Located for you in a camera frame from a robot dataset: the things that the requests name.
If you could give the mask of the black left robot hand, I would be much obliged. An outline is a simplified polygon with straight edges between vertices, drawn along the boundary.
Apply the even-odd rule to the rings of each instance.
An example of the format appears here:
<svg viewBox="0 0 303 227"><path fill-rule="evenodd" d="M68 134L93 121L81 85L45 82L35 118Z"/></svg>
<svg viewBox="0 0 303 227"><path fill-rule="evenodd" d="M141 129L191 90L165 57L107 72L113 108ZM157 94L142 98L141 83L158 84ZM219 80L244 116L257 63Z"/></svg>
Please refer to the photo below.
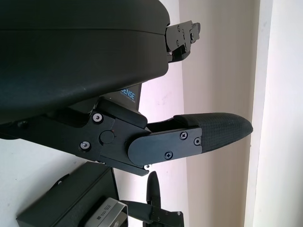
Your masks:
<svg viewBox="0 0 303 227"><path fill-rule="evenodd" d="M232 113L148 123L105 98L165 75L199 39L171 25L158 0L3 0L0 137L23 139L135 175L147 165L210 152L253 132Z"/></svg>

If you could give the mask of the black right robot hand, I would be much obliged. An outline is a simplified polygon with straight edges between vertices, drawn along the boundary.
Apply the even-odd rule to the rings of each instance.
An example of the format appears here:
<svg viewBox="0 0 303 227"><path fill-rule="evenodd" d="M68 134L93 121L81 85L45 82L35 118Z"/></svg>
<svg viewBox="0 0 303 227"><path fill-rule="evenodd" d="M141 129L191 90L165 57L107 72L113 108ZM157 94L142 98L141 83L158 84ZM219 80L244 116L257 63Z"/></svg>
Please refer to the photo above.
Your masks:
<svg viewBox="0 0 303 227"><path fill-rule="evenodd" d="M155 171L147 181L146 203L136 201L121 202L128 207L128 216L143 222L144 227L183 227L181 211L167 211L161 208L160 185Z"/></svg>

